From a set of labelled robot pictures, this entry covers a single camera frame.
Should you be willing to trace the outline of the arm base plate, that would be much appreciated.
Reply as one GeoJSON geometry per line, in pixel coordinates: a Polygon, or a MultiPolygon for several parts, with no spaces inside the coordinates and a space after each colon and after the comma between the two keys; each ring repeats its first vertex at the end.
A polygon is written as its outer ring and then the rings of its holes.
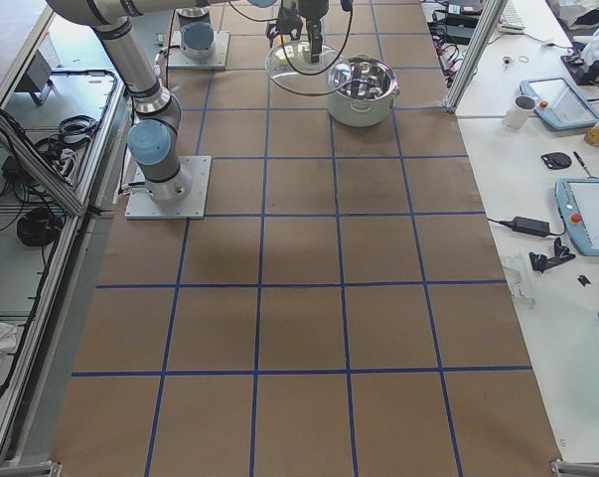
{"type": "Polygon", "coordinates": [[[129,220],[202,219],[205,216],[211,156],[181,156],[179,173],[170,181],[146,181],[137,168],[125,210],[129,220]]]}
{"type": "Polygon", "coordinates": [[[215,32],[215,39],[208,50],[182,49],[182,34],[176,31],[170,41],[168,67],[180,70],[224,70],[230,33],[228,31],[215,32]]]}

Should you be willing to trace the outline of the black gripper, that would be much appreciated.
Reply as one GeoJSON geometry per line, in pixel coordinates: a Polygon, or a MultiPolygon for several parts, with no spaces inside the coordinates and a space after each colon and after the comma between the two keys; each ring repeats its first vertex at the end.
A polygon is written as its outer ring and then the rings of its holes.
{"type": "Polygon", "coordinates": [[[303,30],[303,21],[299,15],[296,0],[282,0],[277,16],[266,27],[265,36],[269,47],[273,47],[274,39],[281,35],[288,35],[291,39],[299,39],[303,30]]]}
{"type": "Polygon", "coordinates": [[[321,20],[329,11],[328,0],[299,0],[298,12],[305,20],[310,44],[310,62],[319,63],[323,42],[321,20]]]}

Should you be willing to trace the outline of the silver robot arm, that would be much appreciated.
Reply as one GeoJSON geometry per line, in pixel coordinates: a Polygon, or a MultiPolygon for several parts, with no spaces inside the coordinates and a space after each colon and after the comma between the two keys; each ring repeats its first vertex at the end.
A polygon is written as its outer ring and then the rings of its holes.
{"type": "Polygon", "coordinates": [[[162,85],[144,56],[131,19],[147,13],[174,10],[184,20],[182,46],[199,51],[202,28],[209,22],[210,1],[50,1],[66,20],[92,28],[133,99],[138,122],[131,127],[127,146],[155,202],[176,202],[193,190],[192,175],[176,151],[181,105],[162,85]]]}
{"type": "MultiPolygon", "coordinates": [[[[241,16],[254,23],[265,23],[265,37],[272,46],[278,36],[288,35],[298,39],[303,29],[297,1],[282,1],[277,15],[272,19],[241,16]]],[[[211,25],[210,7],[194,6],[175,10],[179,21],[180,50],[191,60],[206,60],[215,51],[216,30],[211,25]]]]}

